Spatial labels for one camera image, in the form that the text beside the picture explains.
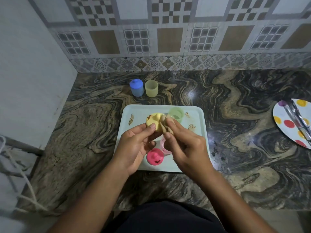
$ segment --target tiled wall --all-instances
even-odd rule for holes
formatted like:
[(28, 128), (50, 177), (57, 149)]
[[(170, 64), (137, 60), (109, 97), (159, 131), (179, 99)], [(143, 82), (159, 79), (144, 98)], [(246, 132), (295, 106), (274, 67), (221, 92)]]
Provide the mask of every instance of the tiled wall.
[(311, 66), (311, 0), (29, 0), (79, 72)]

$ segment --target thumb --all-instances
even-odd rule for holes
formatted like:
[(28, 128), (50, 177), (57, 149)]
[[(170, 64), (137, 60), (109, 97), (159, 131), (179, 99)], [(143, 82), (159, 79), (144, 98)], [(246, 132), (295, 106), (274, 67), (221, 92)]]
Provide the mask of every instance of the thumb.
[(146, 139), (147, 137), (151, 136), (155, 132), (155, 130), (156, 130), (156, 125), (155, 125), (155, 123), (152, 123), (145, 130), (143, 130), (142, 132), (136, 134), (135, 137), (137, 138), (137, 140), (139, 142), (142, 142), (144, 139)]
[(171, 147), (171, 152), (173, 154), (174, 160), (181, 160), (185, 155), (184, 152), (181, 150), (176, 138), (169, 132), (164, 134), (165, 141), (167, 141)]

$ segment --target polka dot plate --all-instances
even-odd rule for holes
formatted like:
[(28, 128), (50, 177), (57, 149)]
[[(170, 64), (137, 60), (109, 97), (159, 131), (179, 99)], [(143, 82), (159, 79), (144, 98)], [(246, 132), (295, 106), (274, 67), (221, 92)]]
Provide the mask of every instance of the polka dot plate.
[[(304, 121), (309, 126), (311, 121), (311, 102), (292, 99), (295, 103)], [(295, 126), (284, 109), (283, 101), (279, 101), (273, 108), (273, 118), (281, 131), (297, 144), (311, 149), (310, 144), (306, 141), (304, 135)]]

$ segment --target purple dot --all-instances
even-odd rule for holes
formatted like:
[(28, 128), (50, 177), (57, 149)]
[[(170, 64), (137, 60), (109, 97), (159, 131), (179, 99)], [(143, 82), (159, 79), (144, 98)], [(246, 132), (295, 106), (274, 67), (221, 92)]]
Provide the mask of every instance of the purple dot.
[(283, 100), (279, 101), (278, 104), (279, 106), (282, 106), (282, 107), (287, 105), (286, 101), (283, 101)]

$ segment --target yellow cup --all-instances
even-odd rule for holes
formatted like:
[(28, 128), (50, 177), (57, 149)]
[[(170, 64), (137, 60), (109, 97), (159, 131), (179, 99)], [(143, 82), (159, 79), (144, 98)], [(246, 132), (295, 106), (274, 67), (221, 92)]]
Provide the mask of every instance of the yellow cup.
[(145, 83), (146, 94), (149, 97), (155, 97), (158, 94), (158, 83), (154, 80), (148, 80)]

